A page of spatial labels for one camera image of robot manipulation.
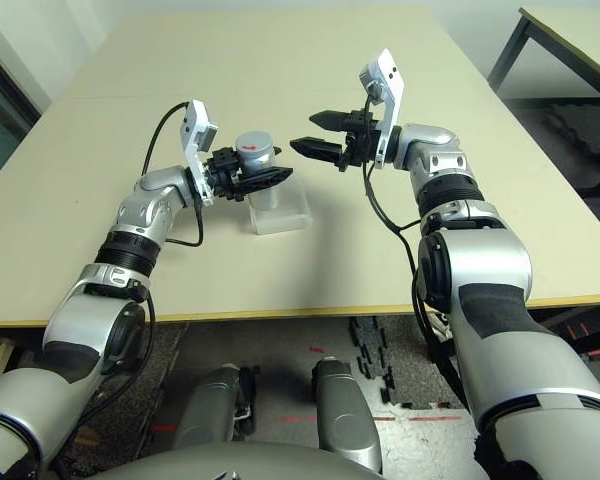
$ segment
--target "beige table top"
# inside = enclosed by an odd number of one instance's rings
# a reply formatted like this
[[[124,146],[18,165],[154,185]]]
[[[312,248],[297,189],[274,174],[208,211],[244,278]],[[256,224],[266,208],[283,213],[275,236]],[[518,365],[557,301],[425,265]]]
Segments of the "beige table top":
[[[522,7],[520,13],[600,73],[600,8]]]
[[[302,231],[256,236],[247,206],[204,210],[202,248],[166,245],[152,275],[159,320],[411,311],[402,246],[374,217],[361,172],[293,152],[307,117],[359,108],[361,66],[389,47],[405,78],[400,121],[455,131],[481,189],[527,246],[530,305],[600,302],[600,223],[420,7],[263,10],[125,20],[0,173],[0,325],[43,324],[136,181],[162,114],[191,97],[220,125],[214,148],[265,129],[313,211]],[[152,168],[184,164],[179,118]],[[408,175],[374,174],[391,218],[417,217]],[[196,238],[192,212],[173,236]],[[418,233],[408,235],[416,247]]]

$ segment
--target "transparent plastic box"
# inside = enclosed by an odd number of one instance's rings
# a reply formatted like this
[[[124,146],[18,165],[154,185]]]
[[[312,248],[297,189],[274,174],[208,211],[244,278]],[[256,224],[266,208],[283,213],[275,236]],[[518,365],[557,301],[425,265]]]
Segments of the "transparent plastic box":
[[[249,195],[249,213],[257,235],[300,230],[312,220],[307,196],[294,175],[268,191]]]

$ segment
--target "gray floor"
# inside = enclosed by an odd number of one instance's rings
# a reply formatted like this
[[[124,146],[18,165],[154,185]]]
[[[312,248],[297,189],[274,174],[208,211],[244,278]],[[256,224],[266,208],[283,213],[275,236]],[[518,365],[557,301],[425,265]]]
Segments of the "gray floor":
[[[587,157],[556,131],[549,107],[512,107],[512,112],[572,187],[592,187],[600,182],[600,160]],[[600,198],[584,202],[600,220]]]
[[[396,317],[413,322],[411,317]],[[154,425],[161,429],[178,423],[188,394],[202,376],[225,363],[260,368],[257,376],[257,430],[247,441],[318,446],[316,408],[311,398],[311,369],[325,355],[347,361],[360,385],[383,446],[384,476],[388,479],[419,480],[487,478],[472,460],[476,435],[471,417],[465,410],[426,410],[402,408],[383,403],[380,378],[367,380],[358,370],[360,354],[351,340],[347,318],[274,319],[252,322],[190,324],[183,336],[178,358],[165,384],[160,410]],[[388,348],[394,346],[389,342]],[[441,399],[436,378],[427,369],[428,360],[407,355],[404,367],[424,370],[426,378],[413,382],[418,394],[428,392],[431,404]],[[402,380],[396,367],[396,378]],[[155,432],[150,453],[168,450],[172,431]]]

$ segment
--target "silver metal cylinder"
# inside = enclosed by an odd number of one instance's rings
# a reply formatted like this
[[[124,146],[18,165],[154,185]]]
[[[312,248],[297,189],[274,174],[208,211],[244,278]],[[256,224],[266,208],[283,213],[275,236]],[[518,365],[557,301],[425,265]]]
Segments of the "silver metal cylinder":
[[[275,166],[273,140],[267,132],[247,132],[236,139],[236,151],[242,159],[242,171],[246,177]],[[275,187],[249,195],[251,206],[257,210],[271,210],[278,204]]]

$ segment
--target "wall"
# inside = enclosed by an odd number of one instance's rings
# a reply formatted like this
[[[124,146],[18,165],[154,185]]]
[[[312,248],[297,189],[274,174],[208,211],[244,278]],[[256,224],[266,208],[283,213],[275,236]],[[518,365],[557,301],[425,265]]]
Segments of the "wall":
[[[518,21],[519,1],[289,0],[284,5],[425,3],[467,57],[486,75]],[[600,6],[600,0],[534,0],[532,3]],[[0,59],[38,108],[45,110],[124,15],[282,4],[274,0],[0,0]],[[408,19],[405,28],[409,28]],[[595,91],[530,42],[505,81],[501,95],[591,96]]]

